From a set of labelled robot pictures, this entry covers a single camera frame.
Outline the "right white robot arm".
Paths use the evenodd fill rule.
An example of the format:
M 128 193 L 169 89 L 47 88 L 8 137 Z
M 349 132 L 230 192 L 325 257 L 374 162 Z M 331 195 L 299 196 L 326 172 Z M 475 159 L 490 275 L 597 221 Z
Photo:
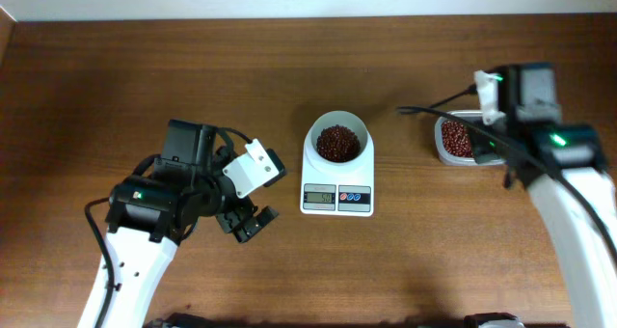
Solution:
M 549 233 L 577 327 L 616 324 L 616 187 L 597 131 L 566 124 L 547 63 L 473 75 L 482 131 Z

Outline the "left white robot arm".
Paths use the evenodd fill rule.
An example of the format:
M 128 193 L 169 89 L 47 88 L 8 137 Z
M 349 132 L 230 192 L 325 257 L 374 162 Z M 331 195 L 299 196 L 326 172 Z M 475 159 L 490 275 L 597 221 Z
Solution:
M 238 154 L 235 129 L 171 120 L 163 149 L 142 160 L 104 203 L 106 231 L 87 219 L 101 252 L 81 327 L 140 327 L 180 244 L 202 217 L 239 243 L 278 215 L 250 195 L 285 175 L 276 153 L 248 139 Z

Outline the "white digital kitchen scale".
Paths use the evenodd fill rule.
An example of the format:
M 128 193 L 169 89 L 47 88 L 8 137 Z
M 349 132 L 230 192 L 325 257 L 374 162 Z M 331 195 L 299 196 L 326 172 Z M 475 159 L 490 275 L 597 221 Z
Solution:
M 317 149 L 321 129 L 313 126 L 303 149 L 300 210 L 305 214 L 370 217 L 375 200 L 374 143 L 365 126 L 346 128 L 360 143 L 358 155 L 346 162 L 331 162 Z

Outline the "clear plastic food container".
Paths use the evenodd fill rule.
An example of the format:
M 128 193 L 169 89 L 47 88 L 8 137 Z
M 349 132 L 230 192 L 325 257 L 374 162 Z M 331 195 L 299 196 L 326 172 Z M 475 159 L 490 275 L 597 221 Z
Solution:
M 451 121 L 448 118 L 439 117 L 435 124 L 435 142 L 440 161 L 449 166 L 497 166 L 497 165 L 477 165 L 472 158 L 457 157 L 449 154 L 443 147 L 443 138 L 441 134 L 442 123 Z

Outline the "red beans in container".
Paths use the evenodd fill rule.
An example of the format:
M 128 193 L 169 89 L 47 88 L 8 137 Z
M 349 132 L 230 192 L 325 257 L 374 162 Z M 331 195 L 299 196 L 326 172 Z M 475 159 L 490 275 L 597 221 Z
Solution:
M 443 147 L 453 156 L 472 158 L 470 137 L 467 128 L 453 121 L 442 123 Z

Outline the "red beans in bowl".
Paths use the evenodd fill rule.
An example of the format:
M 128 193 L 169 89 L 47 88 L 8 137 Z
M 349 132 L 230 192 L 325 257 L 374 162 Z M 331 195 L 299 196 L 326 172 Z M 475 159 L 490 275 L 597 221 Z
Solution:
M 323 129 L 316 141 L 317 153 L 334 163 L 355 159 L 360 149 L 361 143 L 356 133 L 339 124 Z

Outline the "white round bowl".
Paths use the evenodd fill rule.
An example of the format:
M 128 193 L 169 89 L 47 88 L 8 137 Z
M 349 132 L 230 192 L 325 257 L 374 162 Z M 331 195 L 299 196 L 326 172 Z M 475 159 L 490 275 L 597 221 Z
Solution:
M 360 143 L 361 143 L 360 153 L 355 159 L 351 161 L 343 162 L 343 163 L 334 163 L 334 162 L 331 162 L 331 161 L 328 161 L 322 158 L 317 153 L 316 141 L 317 141 L 318 136 L 322 132 L 322 130 L 325 128 L 337 125 L 337 124 L 351 129 L 353 132 L 356 133 L 356 135 L 358 136 L 360 140 Z M 353 113 L 347 112 L 347 111 L 331 111 L 331 112 L 325 113 L 322 116 L 320 116 L 312 124 L 312 126 L 310 127 L 308 131 L 307 137 L 306 137 L 304 151 L 308 157 L 313 158 L 318 163 L 324 163 L 328 165 L 347 165 L 351 163 L 356 164 L 364 156 L 366 156 L 367 154 L 371 154 L 373 152 L 373 150 L 370 148 L 371 143 L 372 143 L 372 139 L 367 130 L 367 127 L 358 116 L 356 116 Z

